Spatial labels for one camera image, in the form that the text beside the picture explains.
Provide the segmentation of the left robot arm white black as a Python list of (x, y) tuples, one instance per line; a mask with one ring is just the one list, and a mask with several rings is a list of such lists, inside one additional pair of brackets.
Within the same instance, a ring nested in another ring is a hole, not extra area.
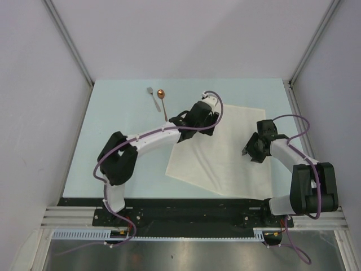
[(198, 101), (187, 111), (170, 118), (155, 130), (133, 137), (115, 132), (97, 158), (93, 175), (104, 182), (105, 219), (114, 226), (124, 221), (125, 183), (131, 179), (138, 158), (166, 145), (174, 145), (192, 138), (196, 133), (212, 136), (223, 117), (220, 110), (208, 101)]

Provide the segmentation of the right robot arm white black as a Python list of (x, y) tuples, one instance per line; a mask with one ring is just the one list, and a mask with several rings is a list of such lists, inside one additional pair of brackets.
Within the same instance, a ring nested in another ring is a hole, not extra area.
[(242, 150), (243, 156), (258, 164), (267, 157), (275, 158), (292, 174), (288, 195), (265, 200), (268, 207), (260, 212), (260, 219), (266, 226), (274, 226), (284, 215), (316, 220), (339, 208), (334, 166), (309, 157), (291, 144), (292, 139), (278, 133), (274, 120), (261, 120)]

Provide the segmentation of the white cloth napkin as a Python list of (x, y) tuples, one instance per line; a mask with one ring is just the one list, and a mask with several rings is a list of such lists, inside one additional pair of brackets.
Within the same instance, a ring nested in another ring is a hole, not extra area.
[(265, 117), (263, 109), (225, 105), (213, 135), (196, 133), (174, 145), (166, 175), (227, 197), (272, 197), (270, 162), (242, 154)]

